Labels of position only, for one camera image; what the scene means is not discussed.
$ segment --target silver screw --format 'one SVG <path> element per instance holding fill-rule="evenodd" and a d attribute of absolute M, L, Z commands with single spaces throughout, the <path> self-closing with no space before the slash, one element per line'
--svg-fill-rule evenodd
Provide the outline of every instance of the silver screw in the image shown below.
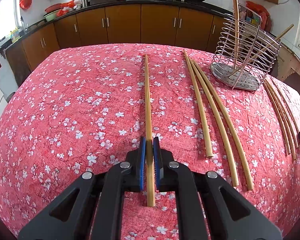
<path fill-rule="evenodd" d="M 218 177 L 218 174 L 214 171 L 208 171 L 207 175 L 210 179 L 215 179 L 216 177 Z"/>
<path fill-rule="evenodd" d="M 91 179 L 92 178 L 92 173 L 89 171 L 86 171 L 84 174 L 82 174 L 83 179 Z"/>
<path fill-rule="evenodd" d="M 122 162 L 122 163 L 120 163 L 120 167 L 126 169 L 126 168 L 130 167 L 130 163 L 129 162 Z"/>
<path fill-rule="evenodd" d="M 177 162 L 169 162 L 169 166 L 171 168 L 177 168 L 177 167 L 179 167 L 179 163 L 177 163 Z"/>

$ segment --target triangular cutout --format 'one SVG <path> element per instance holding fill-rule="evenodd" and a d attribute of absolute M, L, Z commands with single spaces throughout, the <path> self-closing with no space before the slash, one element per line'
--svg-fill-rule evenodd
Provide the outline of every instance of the triangular cutout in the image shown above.
<path fill-rule="evenodd" d="M 61 220 L 62 222 L 66 222 L 70 217 L 70 213 L 79 191 L 79 188 L 75 188 L 57 207 L 55 207 L 54 210 L 49 213 L 49 215 Z"/>
<path fill-rule="evenodd" d="M 221 195 L 225 200 L 226 206 L 229 210 L 233 221 L 237 221 L 250 215 L 250 211 L 244 207 L 233 195 L 231 195 L 224 187 L 220 188 Z"/>

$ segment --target metal wire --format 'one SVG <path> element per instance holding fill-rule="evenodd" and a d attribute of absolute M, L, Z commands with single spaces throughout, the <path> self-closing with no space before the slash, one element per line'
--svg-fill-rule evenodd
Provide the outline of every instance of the metal wire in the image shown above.
<path fill-rule="evenodd" d="M 243 5 L 239 5 L 239 10 L 253 13 L 257 26 L 239 20 L 239 49 L 235 60 L 236 20 L 232 15 L 227 15 L 210 68 L 219 80 L 232 89 L 256 91 L 273 66 L 281 42 L 260 29 L 259 15 Z"/>

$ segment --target black countertop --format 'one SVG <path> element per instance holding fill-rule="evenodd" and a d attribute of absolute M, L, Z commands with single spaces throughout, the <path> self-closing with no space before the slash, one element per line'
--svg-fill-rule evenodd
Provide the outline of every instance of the black countertop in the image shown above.
<path fill-rule="evenodd" d="M 51 24 L 55 21 L 58 21 L 60 19 L 68 17 L 70 15 L 80 13 L 80 12 L 84 12 L 84 11 L 88 11 L 88 10 L 98 9 L 98 8 L 102 8 L 102 7 L 115 6 L 115 5 L 125 5 L 125 4 L 159 4 L 159 5 L 179 6 L 179 7 L 183 7 L 183 8 L 188 8 L 188 9 L 193 9 L 193 10 L 197 10 L 197 11 L 210 13 L 210 14 L 213 14 L 213 15 L 221 16 L 221 17 L 225 17 L 225 14 L 232 14 L 232 12 L 230 12 L 228 10 L 225 10 L 221 7 L 212 5 L 210 3 L 205 3 L 205 2 L 188 2 L 186 0 L 185 1 L 181 1 L 181 0 L 117 0 L 117 1 L 112 1 L 112 2 L 106 2 L 106 3 L 99 3 L 99 4 L 95 4 L 95 5 L 90 5 L 90 6 L 87 6 L 87 7 L 69 12 L 69 13 L 67 13 L 63 16 L 60 16 L 60 17 L 52 20 L 52 21 L 46 22 L 46 23 L 38 26 L 36 29 L 27 32 L 25 35 L 20 37 L 19 40 L 17 40 L 15 43 L 8 46 L 6 49 L 14 46 L 15 44 L 17 44 L 19 42 L 21 42 L 22 40 L 24 40 L 25 38 L 27 38 L 31 34 L 35 33 L 37 30 L 47 26 L 48 24 Z"/>

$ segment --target pink floral tablecloth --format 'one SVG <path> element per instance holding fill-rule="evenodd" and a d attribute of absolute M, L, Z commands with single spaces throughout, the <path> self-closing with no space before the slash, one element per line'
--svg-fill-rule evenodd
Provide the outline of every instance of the pink floral tablecloth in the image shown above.
<path fill-rule="evenodd" d="M 210 72 L 212 54 L 187 50 L 207 73 L 236 127 L 255 188 L 247 191 L 241 162 L 237 190 L 285 235 L 299 216 L 300 148 L 286 156 L 282 133 L 261 86 L 230 90 Z M 214 170 L 231 182 L 213 113 L 205 95 L 213 158 L 207 159 L 199 112 L 181 48 L 109 44 L 54 52 L 32 72 L 0 119 L 0 218 L 18 232 L 85 171 L 101 173 L 124 160 L 145 135 L 144 55 L 148 54 L 153 136 L 192 171 Z M 300 96 L 285 93 L 300 129 Z M 173 192 L 126 193 L 122 239 L 178 239 Z"/>

